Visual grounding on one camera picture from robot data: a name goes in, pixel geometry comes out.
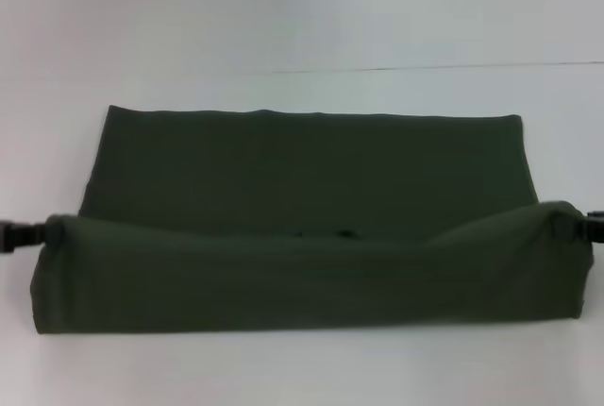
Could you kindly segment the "dark green printed t-shirt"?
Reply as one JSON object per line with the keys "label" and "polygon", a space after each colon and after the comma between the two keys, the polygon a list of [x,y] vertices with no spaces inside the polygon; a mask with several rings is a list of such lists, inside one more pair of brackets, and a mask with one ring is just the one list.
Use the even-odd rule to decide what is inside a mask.
{"label": "dark green printed t-shirt", "polygon": [[594,262],[553,233],[516,115],[109,109],[31,281],[39,333],[576,318]]}

